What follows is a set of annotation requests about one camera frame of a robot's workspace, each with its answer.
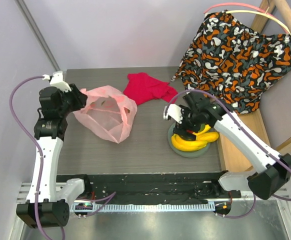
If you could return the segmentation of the small yellow banana bunch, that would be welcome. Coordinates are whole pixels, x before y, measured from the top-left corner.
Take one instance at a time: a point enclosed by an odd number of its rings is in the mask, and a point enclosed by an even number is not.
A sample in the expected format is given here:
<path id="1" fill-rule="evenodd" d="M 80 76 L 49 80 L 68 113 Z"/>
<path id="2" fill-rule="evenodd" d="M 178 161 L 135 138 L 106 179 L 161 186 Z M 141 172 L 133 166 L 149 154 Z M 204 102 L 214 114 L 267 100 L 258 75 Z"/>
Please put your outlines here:
<path id="1" fill-rule="evenodd" d="M 198 135 L 204 134 L 204 133 L 208 132 L 210 129 L 211 129 L 211 127 L 208 124 L 205 124 L 204 128 L 198 132 Z"/>

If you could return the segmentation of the yellow fake fruit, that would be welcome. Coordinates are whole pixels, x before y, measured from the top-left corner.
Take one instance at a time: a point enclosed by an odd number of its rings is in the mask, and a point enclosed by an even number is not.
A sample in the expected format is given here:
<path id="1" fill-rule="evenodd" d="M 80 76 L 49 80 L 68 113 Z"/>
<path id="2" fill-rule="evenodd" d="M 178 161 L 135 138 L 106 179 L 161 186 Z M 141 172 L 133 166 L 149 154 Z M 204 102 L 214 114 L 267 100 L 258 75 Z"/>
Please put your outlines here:
<path id="1" fill-rule="evenodd" d="M 212 143 L 215 142 L 219 138 L 219 133 L 218 132 L 205 132 L 201 134 L 196 135 L 196 140 L 197 141 L 206 141 L 207 143 Z"/>

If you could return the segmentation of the large yellow banana bunch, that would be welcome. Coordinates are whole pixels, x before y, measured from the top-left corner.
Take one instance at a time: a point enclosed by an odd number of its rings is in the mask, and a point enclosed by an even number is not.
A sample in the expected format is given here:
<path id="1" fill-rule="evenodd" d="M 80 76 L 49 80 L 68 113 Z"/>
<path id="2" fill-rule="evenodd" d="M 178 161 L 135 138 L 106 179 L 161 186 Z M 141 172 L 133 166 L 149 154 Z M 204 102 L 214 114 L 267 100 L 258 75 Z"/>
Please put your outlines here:
<path id="1" fill-rule="evenodd" d="M 208 145 L 206 141 L 187 141 L 179 135 L 173 134 L 171 139 L 172 145 L 182 152 L 195 152 L 205 148 Z"/>

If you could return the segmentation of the pink plastic bag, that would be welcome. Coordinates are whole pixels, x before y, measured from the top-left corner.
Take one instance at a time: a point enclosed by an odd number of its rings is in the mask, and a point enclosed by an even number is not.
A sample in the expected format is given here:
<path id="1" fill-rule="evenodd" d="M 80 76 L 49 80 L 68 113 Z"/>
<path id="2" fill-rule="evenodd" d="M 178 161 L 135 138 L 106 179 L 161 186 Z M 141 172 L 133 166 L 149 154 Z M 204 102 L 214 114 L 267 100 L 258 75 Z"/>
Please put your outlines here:
<path id="1" fill-rule="evenodd" d="M 129 137 L 137 113 L 134 100 L 110 85 L 80 91 L 87 100 L 73 113 L 79 123 L 106 141 L 119 144 Z"/>

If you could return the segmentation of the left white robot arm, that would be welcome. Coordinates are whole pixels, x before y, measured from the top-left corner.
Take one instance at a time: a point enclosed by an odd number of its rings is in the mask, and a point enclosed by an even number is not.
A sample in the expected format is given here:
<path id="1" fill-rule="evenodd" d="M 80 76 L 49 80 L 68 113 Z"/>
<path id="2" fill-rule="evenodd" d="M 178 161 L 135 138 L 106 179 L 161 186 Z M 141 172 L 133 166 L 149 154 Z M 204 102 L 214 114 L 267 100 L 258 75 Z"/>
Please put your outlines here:
<path id="1" fill-rule="evenodd" d="M 93 191 L 86 174 L 75 175 L 57 190 L 57 168 L 68 126 L 67 116 L 86 106 L 87 96 L 75 84 L 69 90 L 49 86 L 39 91 L 39 118 L 34 126 L 36 159 L 25 203 L 17 216 L 30 228 L 65 227 L 70 207 L 77 198 L 88 199 Z"/>

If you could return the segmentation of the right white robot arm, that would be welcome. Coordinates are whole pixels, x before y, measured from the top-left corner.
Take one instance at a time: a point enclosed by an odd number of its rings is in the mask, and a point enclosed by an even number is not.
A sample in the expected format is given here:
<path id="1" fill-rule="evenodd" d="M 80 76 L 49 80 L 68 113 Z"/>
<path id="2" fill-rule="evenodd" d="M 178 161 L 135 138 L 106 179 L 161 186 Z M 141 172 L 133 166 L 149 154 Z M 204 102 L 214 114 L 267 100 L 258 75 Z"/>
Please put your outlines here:
<path id="1" fill-rule="evenodd" d="M 194 140 L 195 131 L 207 124 L 225 136 L 252 164 L 253 171 L 227 171 L 211 185 L 214 196 L 229 191 L 251 191 L 267 200 L 276 195 L 291 178 L 291 155 L 281 154 L 253 133 L 229 105 L 202 90 L 181 92 L 186 105 L 169 102 L 163 112 L 165 120 L 175 120 L 173 132 Z"/>

